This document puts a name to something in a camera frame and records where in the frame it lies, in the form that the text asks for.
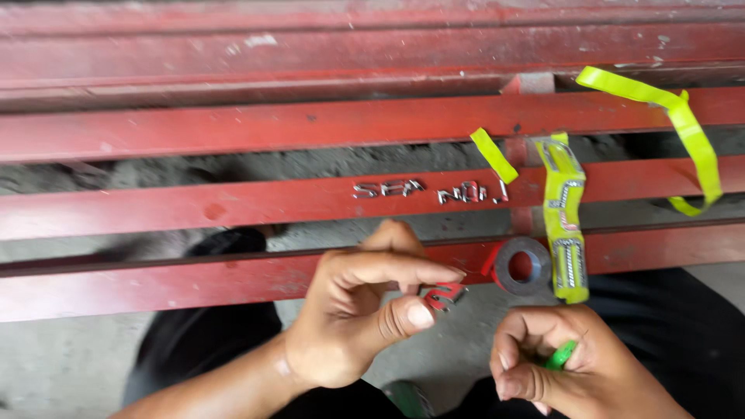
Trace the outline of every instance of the hand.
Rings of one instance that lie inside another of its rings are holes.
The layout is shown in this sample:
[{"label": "hand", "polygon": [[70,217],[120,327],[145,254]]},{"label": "hand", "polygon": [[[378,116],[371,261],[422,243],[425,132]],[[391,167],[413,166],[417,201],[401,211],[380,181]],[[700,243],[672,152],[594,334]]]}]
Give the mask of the hand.
[{"label": "hand", "polygon": [[[530,359],[575,340],[564,371]],[[511,309],[497,328],[490,367],[501,400],[531,400],[571,419],[693,419],[587,306]]]},{"label": "hand", "polygon": [[[329,251],[316,268],[305,305],[285,332],[288,367],[308,388],[337,388],[362,377],[393,343],[432,327],[419,284],[458,282],[459,269],[425,258],[406,223],[386,220],[358,251]],[[403,297],[380,308],[388,283]]]}]

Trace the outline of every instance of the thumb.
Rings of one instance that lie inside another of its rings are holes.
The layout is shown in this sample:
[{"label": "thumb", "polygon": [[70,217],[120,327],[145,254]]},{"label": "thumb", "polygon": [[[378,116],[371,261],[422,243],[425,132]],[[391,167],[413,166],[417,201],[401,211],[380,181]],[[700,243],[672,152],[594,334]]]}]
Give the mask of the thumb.
[{"label": "thumb", "polygon": [[562,406],[573,403],[574,387],[570,373],[550,371],[535,364],[520,364],[497,378],[500,400],[514,397],[543,402],[564,412]]},{"label": "thumb", "polygon": [[373,357],[390,345],[434,326],[434,313],[424,298],[405,295],[388,301],[361,324],[358,347]]}]

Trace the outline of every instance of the finger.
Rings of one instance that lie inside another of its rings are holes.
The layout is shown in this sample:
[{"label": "finger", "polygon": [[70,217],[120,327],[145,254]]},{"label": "finger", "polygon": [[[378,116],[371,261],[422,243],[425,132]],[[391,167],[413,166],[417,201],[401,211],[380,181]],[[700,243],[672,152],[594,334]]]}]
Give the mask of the finger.
[{"label": "finger", "polygon": [[540,402],[569,417],[574,417],[571,413],[577,410],[575,405],[582,405],[580,394],[583,392],[577,390],[579,386],[574,373],[549,371],[532,363],[510,369],[496,380],[496,385],[499,400],[519,398]]},{"label": "finger", "polygon": [[394,298],[377,312],[359,318],[354,345],[361,355],[374,357],[390,345],[434,326],[434,312],[423,298]]},{"label": "finger", "polygon": [[421,287],[420,284],[399,284],[399,290],[403,295],[417,295]]},{"label": "finger", "polygon": [[451,266],[390,252],[328,252],[318,270],[344,289],[390,281],[403,286],[452,283],[466,276],[465,272]]},{"label": "finger", "polygon": [[396,251],[424,257],[425,250],[409,224],[391,218],[383,220],[380,227],[359,244],[364,251]]},{"label": "finger", "polygon": [[495,379],[518,364],[520,348],[527,343],[528,336],[539,336],[540,339],[531,341],[553,348],[570,340],[577,341],[577,346],[580,346],[583,331],[574,327],[561,311],[557,307],[517,307],[504,316],[497,327],[492,347],[492,365],[502,366],[502,369],[492,368]]},{"label": "finger", "polygon": [[544,416],[549,416],[551,413],[551,407],[543,402],[531,402],[533,406],[538,409],[538,412],[541,412]]}]

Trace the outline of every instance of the yellow reflective tape strip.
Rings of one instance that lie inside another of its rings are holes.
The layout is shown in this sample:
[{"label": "yellow reflective tape strip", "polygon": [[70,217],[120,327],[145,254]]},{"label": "yellow reflective tape strip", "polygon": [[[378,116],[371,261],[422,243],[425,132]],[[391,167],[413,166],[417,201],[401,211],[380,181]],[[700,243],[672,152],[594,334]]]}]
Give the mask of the yellow reflective tape strip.
[{"label": "yellow reflective tape strip", "polygon": [[704,205],[701,209],[691,206],[683,197],[668,198],[676,210],[689,216],[699,215],[722,196],[717,155],[688,106],[688,93],[685,90],[680,96],[676,96],[674,93],[657,89],[641,81],[631,80],[590,66],[585,67],[580,73],[577,82],[582,86],[602,90],[611,95],[633,101],[654,103],[667,108],[670,122],[673,123],[685,150],[694,161],[704,195]]},{"label": "yellow reflective tape strip", "polygon": [[554,295],[568,304],[581,303],[590,296],[578,213],[585,172],[569,148],[566,133],[536,141],[536,147],[546,166],[543,221],[554,266]]},{"label": "yellow reflective tape strip", "polygon": [[479,128],[471,134],[471,139],[476,143],[476,147],[489,162],[489,165],[497,172],[499,178],[506,184],[510,184],[517,178],[517,171],[507,162],[504,155],[499,151],[499,147],[492,141],[489,134],[483,128]]}]

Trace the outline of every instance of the forearm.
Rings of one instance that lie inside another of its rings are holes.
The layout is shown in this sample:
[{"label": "forearm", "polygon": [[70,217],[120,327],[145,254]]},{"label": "forearm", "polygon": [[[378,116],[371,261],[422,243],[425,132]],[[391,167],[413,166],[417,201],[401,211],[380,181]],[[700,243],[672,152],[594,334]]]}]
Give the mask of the forearm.
[{"label": "forearm", "polygon": [[223,367],[129,405],[111,419],[267,418],[307,390],[291,374],[285,338],[279,335]]}]

